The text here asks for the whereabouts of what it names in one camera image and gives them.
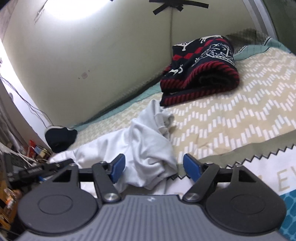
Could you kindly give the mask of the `white t-shirt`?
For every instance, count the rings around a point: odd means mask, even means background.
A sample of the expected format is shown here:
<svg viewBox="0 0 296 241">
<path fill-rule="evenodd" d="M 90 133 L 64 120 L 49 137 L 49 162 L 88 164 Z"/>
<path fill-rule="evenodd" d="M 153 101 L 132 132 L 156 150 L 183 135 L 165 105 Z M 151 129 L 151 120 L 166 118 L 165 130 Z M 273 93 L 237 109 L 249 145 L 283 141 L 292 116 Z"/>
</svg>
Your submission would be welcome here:
<svg viewBox="0 0 296 241">
<path fill-rule="evenodd" d="M 153 99 L 129 127 L 105 134 L 74 150 L 58 153 L 50 162 L 72 159 L 79 168 L 90 168 L 124 154 L 125 170 L 115 184 L 118 192 L 123 192 L 129 185 L 151 190 L 178 171 L 169 133 L 173 121 L 173 114 Z"/>
</svg>

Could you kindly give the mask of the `cluttered floor items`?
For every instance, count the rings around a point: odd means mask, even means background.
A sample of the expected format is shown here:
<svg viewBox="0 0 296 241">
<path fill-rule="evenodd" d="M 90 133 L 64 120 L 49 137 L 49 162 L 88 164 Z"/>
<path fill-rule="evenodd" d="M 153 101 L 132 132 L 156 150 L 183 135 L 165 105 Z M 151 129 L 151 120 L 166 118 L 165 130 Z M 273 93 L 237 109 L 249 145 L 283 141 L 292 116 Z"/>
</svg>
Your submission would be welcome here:
<svg viewBox="0 0 296 241">
<path fill-rule="evenodd" d="M 22 173 L 36 167 L 34 162 L 20 153 L 16 153 L 1 144 L 1 233 L 17 236 L 17 207 L 20 199 L 39 185 L 42 177 L 23 177 Z"/>
</svg>

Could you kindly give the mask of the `navy white-striped folded garment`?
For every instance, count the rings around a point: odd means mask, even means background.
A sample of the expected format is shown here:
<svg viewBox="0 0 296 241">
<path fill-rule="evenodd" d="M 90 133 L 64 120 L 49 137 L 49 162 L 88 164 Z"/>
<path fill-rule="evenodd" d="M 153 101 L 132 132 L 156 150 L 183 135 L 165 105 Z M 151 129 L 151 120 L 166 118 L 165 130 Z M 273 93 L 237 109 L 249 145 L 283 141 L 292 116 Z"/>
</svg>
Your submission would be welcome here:
<svg viewBox="0 0 296 241">
<path fill-rule="evenodd" d="M 77 130 L 64 126 L 50 126 L 45 130 L 45 139 L 54 153 L 66 151 L 77 138 Z"/>
</svg>

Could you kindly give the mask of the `beige zigzag bed quilt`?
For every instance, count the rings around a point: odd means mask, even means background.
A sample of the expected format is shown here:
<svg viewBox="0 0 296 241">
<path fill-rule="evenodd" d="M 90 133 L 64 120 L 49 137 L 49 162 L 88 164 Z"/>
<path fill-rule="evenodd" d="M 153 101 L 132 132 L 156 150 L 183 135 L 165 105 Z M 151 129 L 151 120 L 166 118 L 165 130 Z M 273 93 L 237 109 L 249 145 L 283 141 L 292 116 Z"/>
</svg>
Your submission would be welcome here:
<svg viewBox="0 0 296 241">
<path fill-rule="evenodd" d="M 177 175 L 151 190 L 131 186 L 126 191 L 184 195 L 193 183 L 183 171 L 186 153 L 226 168 L 243 164 L 284 200 L 287 216 L 280 232 L 295 240 L 295 54 L 253 29 L 228 39 L 240 85 L 168 108 L 175 117 L 170 142 Z"/>
</svg>

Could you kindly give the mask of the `red navy patterned sweater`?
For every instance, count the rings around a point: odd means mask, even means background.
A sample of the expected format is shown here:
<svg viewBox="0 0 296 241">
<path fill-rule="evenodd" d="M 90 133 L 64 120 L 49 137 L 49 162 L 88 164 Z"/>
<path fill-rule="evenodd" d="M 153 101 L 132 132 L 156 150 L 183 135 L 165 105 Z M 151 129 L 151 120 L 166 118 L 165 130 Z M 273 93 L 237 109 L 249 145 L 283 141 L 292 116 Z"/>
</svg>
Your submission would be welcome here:
<svg viewBox="0 0 296 241">
<path fill-rule="evenodd" d="M 221 35 L 175 44 L 170 65 L 163 71 L 160 105 L 181 104 L 239 85 L 234 48 Z"/>
</svg>

